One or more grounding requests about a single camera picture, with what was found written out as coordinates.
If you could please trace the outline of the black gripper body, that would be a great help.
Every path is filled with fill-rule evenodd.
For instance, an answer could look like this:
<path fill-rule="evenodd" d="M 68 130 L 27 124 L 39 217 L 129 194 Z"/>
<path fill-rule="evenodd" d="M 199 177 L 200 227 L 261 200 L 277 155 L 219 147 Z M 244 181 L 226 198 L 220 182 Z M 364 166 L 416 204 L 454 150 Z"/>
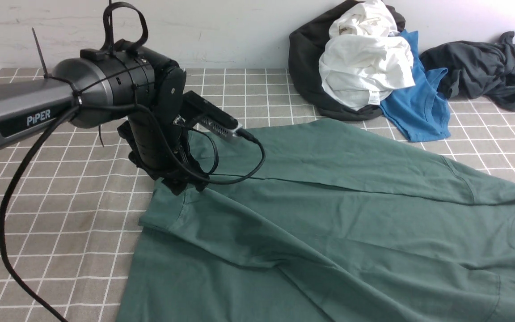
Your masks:
<path fill-rule="evenodd" d="M 131 148 L 129 160 L 154 181 L 161 181 L 172 194 L 180 195 L 188 185 L 198 191 L 208 186 L 203 179 L 208 179 L 209 174 L 202 171 L 190 153 L 188 128 L 170 126 L 163 130 L 170 137 L 171 154 L 145 114 L 132 114 L 117 127 L 117 132 Z"/>

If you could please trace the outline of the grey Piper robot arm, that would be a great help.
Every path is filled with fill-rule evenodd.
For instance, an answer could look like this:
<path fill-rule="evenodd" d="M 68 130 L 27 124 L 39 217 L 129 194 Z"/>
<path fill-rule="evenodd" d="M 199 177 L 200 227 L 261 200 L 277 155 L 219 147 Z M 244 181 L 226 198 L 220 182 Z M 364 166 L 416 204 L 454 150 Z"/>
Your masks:
<path fill-rule="evenodd" d="M 179 65 L 120 41 L 0 85 L 0 150 L 118 127 L 156 183 L 118 322 L 515 322 L 515 183 L 332 119 L 245 130 Z"/>

